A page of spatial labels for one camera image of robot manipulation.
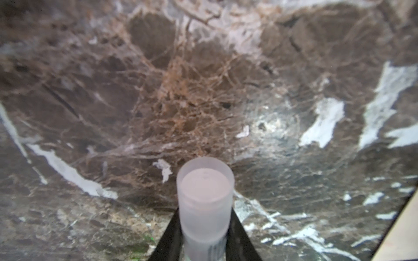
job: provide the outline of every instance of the translucent tube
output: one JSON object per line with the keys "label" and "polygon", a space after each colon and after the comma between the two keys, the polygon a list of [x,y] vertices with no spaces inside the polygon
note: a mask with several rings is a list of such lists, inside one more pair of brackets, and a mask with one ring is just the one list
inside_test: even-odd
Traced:
{"label": "translucent tube", "polygon": [[184,251],[191,261],[216,261],[224,252],[231,219],[234,175],[220,160],[199,157],[177,175]]}

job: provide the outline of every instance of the white cylindrical container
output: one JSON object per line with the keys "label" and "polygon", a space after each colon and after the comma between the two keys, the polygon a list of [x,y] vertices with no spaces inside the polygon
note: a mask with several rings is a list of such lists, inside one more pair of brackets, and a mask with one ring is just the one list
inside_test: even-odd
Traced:
{"label": "white cylindrical container", "polygon": [[224,252],[231,219],[234,174],[212,157],[188,161],[177,175],[184,251],[191,261],[216,261]]}

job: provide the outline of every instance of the glossy stone surface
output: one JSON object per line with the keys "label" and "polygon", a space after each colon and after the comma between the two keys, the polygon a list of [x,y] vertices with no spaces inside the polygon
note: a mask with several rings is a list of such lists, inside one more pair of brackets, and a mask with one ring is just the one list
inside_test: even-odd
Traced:
{"label": "glossy stone surface", "polygon": [[[207,155],[234,171],[265,261],[369,260],[393,221],[376,215],[418,181],[415,129],[401,147],[389,135],[418,122],[418,5],[284,2],[1,3],[0,97],[20,138],[2,115],[0,259],[146,260],[177,171]],[[388,87],[391,115],[361,148],[385,64],[390,86],[412,83]],[[31,143],[117,199],[84,193]]]}

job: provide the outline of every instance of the marble surface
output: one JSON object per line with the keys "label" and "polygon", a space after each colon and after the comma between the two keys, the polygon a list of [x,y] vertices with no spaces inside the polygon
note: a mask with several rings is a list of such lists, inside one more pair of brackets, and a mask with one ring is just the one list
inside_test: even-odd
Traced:
{"label": "marble surface", "polygon": [[415,1],[0,8],[2,260],[146,260],[198,156],[265,261],[370,260],[416,188]]}

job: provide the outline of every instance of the white calcite patch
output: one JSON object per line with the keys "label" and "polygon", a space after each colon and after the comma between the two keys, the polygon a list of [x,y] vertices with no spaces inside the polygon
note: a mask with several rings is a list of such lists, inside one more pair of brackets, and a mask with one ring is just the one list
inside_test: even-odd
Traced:
{"label": "white calcite patch", "polygon": [[394,129],[386,133],[385,137],[396,138],[389,144],[389,149],[418,143],[418,123],[406,128]]}
{"label": "white calcite patch", "polygon": [[398,189],[398,191],[401,192],[401,193],[410,194],[410,193],[415,191],[415,187],[400,188],[400,189]]}
{"label": "white calcite patch", "polygon": [[417,65],[393,67],[390,62],[384,64],[382,75],[375,89],[376,96],[367,105],[363,114],[365,125],[359,140],[360,150],[378,139],[377,134],[380,128],[396,113],[392,106],[398,99],[399,93],[410,87],[417,77]]}
{"label": "white calcite patch", "polygon": [[307,226],[293,235],[278,238],[273,241],[273,245],[282,245],[292,239],[299,239],[304,241],[316,252],[322,254],[323,258],[327,261],[331,261],[331,259],[326,256],[325,253],[332,253],[340,256],[345,256],[353,261],[360,261],[360,259],[347,251],[335,248],[332,244],[325,244],[325,239],[319,236],[318,231],[315,230],[314,226]]}
{"label": "white calcite patch", "polygon": [[383,196],[384,194],[382,192],[376,192],[374,194],[371,194],[363,201],[363,206],[376,204],[379,202],[380,198]]}
{"label": "white calcite patch", "polygon": [[122,3],[119,0],[115,1],[115,7],[116,7],[116,11],[118,13],[122,13],[123,12],[123,5],[122,5]]}
{"label": "white calcite patch", "polygon": [[[19,137],[18,131],[13,125],[12,121],[10,120],[9,116],[7,115],[6,109],[4,108],[3,104],[0,102],[0,119],[3,122],[4,127],[6,128],[8,134],[12,138],[13,142],[18,147],[20,153],[26,158],[26,162],[30,165],[32,165],[32,161],[29,159],[29,155],[23,146],[23,143],[31,143],[36,142],[39,139],[42,139],[39,135],[36,135],[35,138],[28,137],[28,138],[21,138]],[[46,178],[42,175],[42,173],[35,167],[32,166],[32,169],[38,174],[39,179],[42,184],[47,185],[48,181]]]}
{"label": "white calcite patch", "polygon": [[171,165],[163,159],[159,159],[153,163],[153,166],[156,166],[158,169],[162,170],[161,174],[163,175],[163,183],[168,180],[168,177],[173,174],[171,171]]}
{"label": "white calcite patch", "polygon": [[0,102],[0,117],[3,122],[4,127],[6,128],[7,132],[9,133],[10,137],[12,138],[13,142],[16,144],[18,149],[20,150],[20,153],[26,158],[26,161],[29,164],[32,164],[32,161],[29,159],[28,153],[25,150],[24,146],[20,142],[20,137],[18,134],[18,131],[13,125],[12,121],[9,119],[9,116],[7,115],[6,109],[4,108],[3,104]]}
{"label": "white calcite patch", "polygon": [[234,211],[241,223],[253,213],[245,200],[241,199],[234,202]]}
{"label": "white calcite patch", "polygon": [[402,178],[406,179],[406,180],[412,180],[412,179],[418,178],[418,175],[408,175],[408,176],[404,176]]}
{"label": "white calcite patch", "polygon": [[270,215],[267,211],[264,210],[264,208],[262,207],[262,205],[260,204],[260,202],[258,202],[258,200],[250,200],[246,197],[244,197],[243,195],[241,195],[238,191],[234,190],[234,195],[235,197],[241,199],[241,200],[245,200],[249,203],[249,205],[251,206],[251,208],[253,209],[254,213],[257,213],[259,215],[265,216],[267,218],[267,220],[272,223],[271,227],[274,227],[275,229],[277,229],[278,232],[284,232],[284,233],[290,233],[290,231],[285,227],[280,225],[277,220],[275,218],[272,217],[272,215]]}
{"label": "white calcite patch", "polygon": [[342,233],[342,234],[344,234],[346,232],[356,231],[356,230],[357,230],[357,228],[353,228],[353,227],[350,227],[350,226],[343,226],[343,227],[340,227],[340,228],[332,228],[332,229],[329,230],[329,232],[330,233]]}
{"label": "white calcite patch", "polygon": [[91,45],[97,44],[97,36],[93,37],[93,39],[90,39],[89,44],[91,44]]}
{"label": "white calcite patch", "polygon": [[268,232],[269,234],[275,234],[275,233],[279,233],[279,232],[281,232],[281,230],[279,230],[279,229],[269,229],[267,232]]}
{"label": "white calcite patch", "polygon": [[103,99],[103,97],[100,95],[100,93],[95,92],[95,93],[94,93],[94,97],[95,97],[98,101],[102,102],[104,105],[111,107],[111,106],[110,106],[110,104],[108,104],[108,103],[105,101],[105,99]]}
{"label": "white calcite patch", "polygon": [[326,219],[320,219],[320,220],[318,221],[318,224],[319,224],[319,225],[322,225],[322,226],[328,226],[328,225],[329,225],[329,221],[328,221],[328,220],[326,220]]}
{"label": "white calcite patch", "polygon": [[[299,8],[305,7],[312,7],[312,6],[322,6],[322,5],[329,5],[335,3],[341,3],[342,0],[276,0],[279,6],[294,10]],[[345,0],[344,2],[350,3],[352,5],[357,5],[359,7],[370,7],[373,5],[371,1],[367,0]]]}
{"label": "white calcite patch", "polygon": [[306,213],[300,213],[300,214],[293,214],[293,215],[282,215],[281,218],[286,219],[286,220],[297,220],[297,219],[302,219],[302,218],[308,218],[311,215],[308,215]]}
{"label": "white calcite patch", "polygon": [[145,256],[150,256],[156,248],[157,248],[157,246],[150,245],[148,247],[147,253],[145,253]]}
{"label": "white calcite patch", "polygon": [[395,218],[397,212],[396,211],[391,211],[389,213],[386,214],[377,214],[376,218],[377,219],[382,219],[382,220],[392,220]]}
{"label": "white calcite patch", "polygon": [[69,224],[69,220],[68,220],[68,216],[65,213],[64,210],[62,209],[58,209],[56,211],[56,217],[59,219],[59,221],[61,221],[65,226],[68,226]]}
{"label": "white calcite patch", "polygon": [[334,127],[344,118],[344,102],[334,98],[324,98],[316,104],[318,114],[313,125],[302,135],[299,145],[305,146],[318,142],[324,148],[332,139]]}
{"label": "white calcite patch", "polygon": [[264,224],[264,225],[261,227],[261,229],[262,229],[262,230],[269,229],[269,228],[272,228],[272,227],[273,227],[273,225],[274,225],[274,223],[272,223],[272,222],[268,222],[268,223]]}
{"label": "white calcite patch", "polygon": [[250,134],[250,127],[248,125],[245,125],[244,128],[242,129],[242,132],[238,133],[235,137],[240,139],[240,138],[247,137],[249,134]]}
{"label": "white calcite patch", "polygon": [[254,157],[256,152],[258,152],[258,151],[259,151],[258,149],[248,149],[241,154],[237,154],[237,155],[234,156],[234,160],[233,160],[232,163],[252,158],[252,157]]}
{"label": "white calcite patch", "polygon": [[296,246],[296,244],[292,242],[286,242],[286,243],[283,243],[283,245],[284,246]]}
{"label": "white calcite patch", "polygon": [[260,241],[260,243],[264,244],[264,243],[267,243],[267,242],[269,242],[269,241],[271,241],[271,238],[263,238],[263,239]]}
{"label": "white calcite patch", "polygon": [[92,145],[87,146],[87,153],[92,157],[96,154],[96,151],[94,150],[94,147]]}
{"label": "white calcite patch", "polygon": [[394,182],[390,185],[391,188],[400,188],[402,187],[402,184],[400,184],[399,182]]}
{"label": "white calcite patch", "polygon": [[274,212],[273,214],[270,215],[271,218],[275,218],[277,216],[280,216],[282,213],[280,212]]}
{"label": "white calcite patch", "polygon": [[342,198],[342,200],[344,200],[344,201],[349,201],[349,200],[351,200],[351,196],[350,196],[350,194],[348,194],[348,193],[344,194],[344,197]]}
{"label": "white calcite patch", "polygon": [[251,232],[251,231],[253,231],[253,230],[255,230],[255,229],[257,229],[257,226],[256,226],[254,223],[251,223],[251,224],[249,224],[249,225],[245,225],[245,226],[244,226],[244,230],[245,230],[246,232]]}
{"label": "white calcite patch", "polygon": [[385,180],[386,177],[374,177],[372,178],[373,181]]}
{"label": "white calcite patch", "polygon": [[97,182],[83,178],[78,171],[68,165],[65,161],[55,155],[53,150],[43,150],[39,145],[27,144],[27,146],[38,156],[44,156],[48,164],[56,170],[64,179],[70,181],[87,192],[91,196],[117,199],[117,193],[103,188]]}
{"label": "white calcite patch", "polygon": [[379,238],[381,238],[381,235],[364,236],[361,239],[355,241],[353,244],[351,244],[351,247],[356,247],[360,244],[363,244],[366,241],[373,241],[373,240],[376,240],[376,239],[379,239]]}
{"label": "white calcite patch", "polygon": [[[188,28],[190,32],[202,36],[199,41],[221,41],[225,46],[233,46],[241,54],[255,56],[261,54],[259,45],[262,21],[258,12],[249,11],[237,4],[222,8],[211,1],[199,1],[193,4],[191,1],[175,0],[174,3],[191,16],[207,20],[208,26],[217,29],[208,31],[207,26],[192,19]],[[226,38],[220,37],[219,31],[225,32]]]}

